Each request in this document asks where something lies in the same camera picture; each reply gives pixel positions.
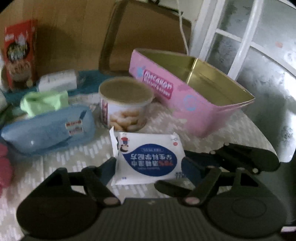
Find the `blue pouch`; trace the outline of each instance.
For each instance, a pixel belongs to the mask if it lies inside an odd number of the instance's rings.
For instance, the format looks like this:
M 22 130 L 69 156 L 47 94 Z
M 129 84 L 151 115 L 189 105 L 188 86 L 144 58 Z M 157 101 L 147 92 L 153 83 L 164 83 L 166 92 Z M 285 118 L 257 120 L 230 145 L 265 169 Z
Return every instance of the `blue pouch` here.
M 43 155 L 89 142 L 95 134 L 87 106 L 70 106 L 5 126 L 1 137 L 26 156 Z

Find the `green cloth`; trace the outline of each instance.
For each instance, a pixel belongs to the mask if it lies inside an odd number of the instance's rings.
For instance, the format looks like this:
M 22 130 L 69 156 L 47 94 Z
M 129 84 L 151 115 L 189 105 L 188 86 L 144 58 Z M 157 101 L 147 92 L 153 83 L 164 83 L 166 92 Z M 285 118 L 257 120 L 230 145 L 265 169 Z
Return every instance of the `green cloth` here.
M 68 99 L 67 91 L 29 92 L 22 98 L 20 108 L 27 112 L 29 117 L 34 117 L 69 106 Z

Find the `wet wipes packet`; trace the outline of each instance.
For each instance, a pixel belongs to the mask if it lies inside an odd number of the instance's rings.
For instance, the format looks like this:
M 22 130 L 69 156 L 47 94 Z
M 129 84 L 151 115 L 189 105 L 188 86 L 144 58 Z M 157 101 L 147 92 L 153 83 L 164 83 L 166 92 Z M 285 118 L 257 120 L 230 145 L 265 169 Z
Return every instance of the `wet wipes packet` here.
M 182 178 L 185 156 L 176 134 L 141 134 L 110 130 L 113 155 L 117 158 L 111 185 L 154 183 Z

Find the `brown tray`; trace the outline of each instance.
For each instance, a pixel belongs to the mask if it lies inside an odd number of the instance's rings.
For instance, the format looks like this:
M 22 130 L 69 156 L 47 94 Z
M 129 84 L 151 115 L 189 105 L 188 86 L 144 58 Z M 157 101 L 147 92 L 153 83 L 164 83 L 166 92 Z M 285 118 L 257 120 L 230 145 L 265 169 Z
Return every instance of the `brown tray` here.
M 183 19 L 187 44 L 191 22 Z M 99 60 L 104 74 L 129 75 L 131 54 L 135 48 L 185 53 L 179 29 L 179 17 L 151 3 L 123 0 L 116 3 Z

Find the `white cable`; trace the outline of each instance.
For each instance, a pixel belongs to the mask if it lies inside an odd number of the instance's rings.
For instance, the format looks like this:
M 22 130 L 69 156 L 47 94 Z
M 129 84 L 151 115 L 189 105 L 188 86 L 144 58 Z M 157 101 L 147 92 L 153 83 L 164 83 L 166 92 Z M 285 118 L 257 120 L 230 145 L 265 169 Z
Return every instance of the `white cable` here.
M 183 39 L 183 42 L 184 42 L 184 46 L 185 46 L 185 49 L 186 49 L 186 54 L 189 55 L 188 45 L 187 45 L 186 37 L 185 37 L 185 34 L 184 34 L 184 30 L 183 30 L 183 22 L 182 22 L 181 10 L 180 10 L 180 3 L 179 3 L 179 0 L 176 0 L 176 1 L 177 1 L 177 4 L 178 4 L 180 32 L 181 32 L 182 39 Z

